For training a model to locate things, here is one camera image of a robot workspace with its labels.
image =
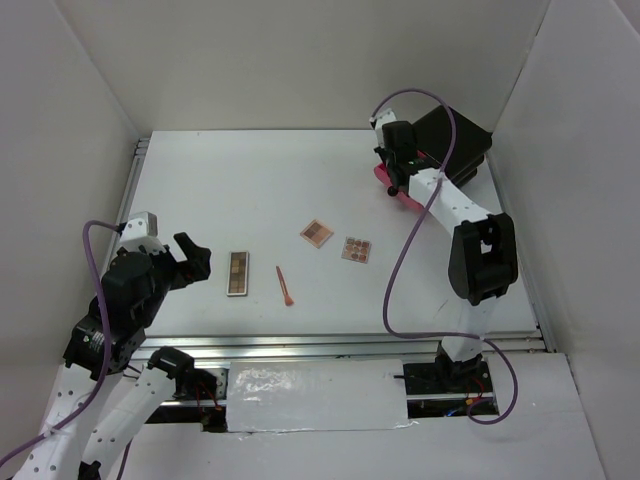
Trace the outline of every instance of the purple cable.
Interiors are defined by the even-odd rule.
[[[481,403],[487,403],[492,401],[489,398],[481,399],[469,405],[469,407],[467,408],[467,416],[469,417],[470,420],[472,420],[475,423],[479,423],[480,425],[495,425],[496,423],[500,423],[502,420],[507,418],[515,408],[516,402],[518,401],[519,388],[518,388],[518,377],[516,376],[516,372],[513,369],[513,365],[511,365],[511,362],[509,361],[507,356],[494,342],[486,338],[482,338],[478,335],[473,335],[471,333],[461,333],[461,332],[401,333],[393,330],[393,328],[391,328],[391,325],[389,323],[389,302],[391,300],[391,291],[393,290],[393,285],[396,282],[396,277],[398,276],[398,272],[400,271],[402,262],[404,262],[404,258],[407,256],[407,252],[409,251],[409,247],[411,246],[413,239],[418,233],[418,230],[422,226],[422,222],[427,217],[429,210],[433,206],[433,203],[435,202],[436,198],[438,197],[438,194],[440,193],[440,190],[442,189],[442,178],[444,176],[445,168],[447,168],[447,164],[451,159],[451,154],[453,153],[453,148],[456,144],[456,138],[458,133],[456,128],[455,118],[453,116],[453,112],[451,111],[451,108],[449,108],[449,106],[445,103],[445,101],[442,98],[440,98],[438,95],[435,95],[421,88],[405,88],[392,93],[391,95],[387,96],[384,100],[382,100],[378,104],[378,106],[375,108],[375,110],[371,114],[371,117],[372,118],[375,117],[376,114],[380,111],[380,109],[389,100],[403,93],[421,93],[423,95],[433,98],[434,100],[437,100],[438,103],[442,105],[445,112],[447,112],[447,116],[449,117],[449,122],[451,122],[451,143],[449,144],[449,149],[447,150],[447,154],[444,157],[442,165],[440,165],[439,173],[441,175],[438,176],[436,188],[434,189],[433,193],[431,194],[431,197],[427,201],[427,204],[422,209],[422,212],[420,213],[420,216],[418,217],[416,224],[413,226],[413,229],[411,229],[411,233],[409,234],[409,237],[407,238],[407,241],[405,242],[404,247],[402,247],[400,256],[398,257],[398,260],[396,261],[396,265],[393,267],[393,271],[391,272],[391,277],[389,278],[389,284],[387,285],[387,290],[384,294],[384,302],[382,304],[382,321],[384,323],[384,328],[387,330],[387,332],[389,332],[394,337],[403,338],[406,340],[417,340],[417,339],[433,338],[433,337],[464,337],[464,338],[473,338],[475,340],[482,340],[484,343],[486,343],[491,348],[493,348],[493,350],[500,356],[500,358],[504,360],[504,363],[507,365],[507,368],[509,369],[509,373],[511,374],[511,378],[513,379],[513,397],[511,398],[511,403],[509,403],[509,406],[507,407],[507,409],[499,417],[494,418],[492,420],[478,420],[476,417],[471,415],[471,411],[473,410],[473,408],[475,408],[477,405],[480,405]]]
[[[122,480],[122,475],[124,475],[124,467],[127,466],[127,458],[129,458],[131,442],[127,443],[127,446],[124,449],[124,453],[122,454],[122,462],[120,462],[120,470],[118,470],[118,476],[116,477],[116,480]]]
[[[111,225],[109,223],[100,222],[98,220],[90,220],[84,224],[84,228],[82,229],[82,243],[84,244],[84,254],[87,257],[87,263],[89,264],[89,273],[91,274],[91,280],[93,282],[93,286],[96,290],[96,296],[98,297],[98,307],[100,309],[100,318],[102,320],[102,331],[104,333],[104,354],[102,357],[102,367],[100,368],[100,374],[98,375],[98,381],[96,382],[95,387],[91,394],[87,397],[87,399],[82,403],[77,410],[71,413],[67,418],[61,420],[57,425],[54,425],[54,430],[61,430],[73,420],[75,420],[78,415],[84,412],[91,402],[96,398],[104,380],[107,376],[107,372],[109,370],[109,360],[111,358],[111,329],[109,327],[109,316],[107,312],[107,305],[104,298],[104,291],[102,290],[102,284],[100,283],[100,273],[98,272],[98,267],[96,266],[96,262],[93,257],[93,251],[91,250],[91,241],[89,240],[89,230],[92,226],[99,226],[108,228],[113,231],[118,231],[118,227],[115,225]],[[25,450],[30,449],[31,447],[37,445],[46,437],[44,434],[40,434],[37,437],[32,438],[26,443],[23,443],[19,447],[16,447],[7,455],[2,457],[0,460],[0,468],[2,468],[9,460],[11,460],[16,455],[24,452]]]

